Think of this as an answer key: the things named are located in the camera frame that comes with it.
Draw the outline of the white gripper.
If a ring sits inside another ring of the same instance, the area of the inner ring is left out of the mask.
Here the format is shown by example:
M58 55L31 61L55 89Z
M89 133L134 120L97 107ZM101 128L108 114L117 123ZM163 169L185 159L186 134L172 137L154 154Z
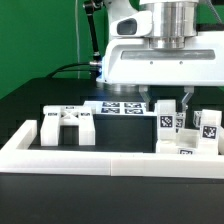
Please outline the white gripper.
M185 86L181 106L186 112L193 86L224 86L224 31L199 32L183 49L152 49L145 38L114 39L103 60L103 80L140 85L147 112L151 96L145 85Z

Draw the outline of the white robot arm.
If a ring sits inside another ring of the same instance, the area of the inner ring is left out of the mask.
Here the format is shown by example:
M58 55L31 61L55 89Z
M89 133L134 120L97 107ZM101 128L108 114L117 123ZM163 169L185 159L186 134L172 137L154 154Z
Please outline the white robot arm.
M224 31L198 31L202 0L103 0L109 43L97 82L114 89L137 86L150 101L150 86L182 86L181 108L196 86L224 86Z

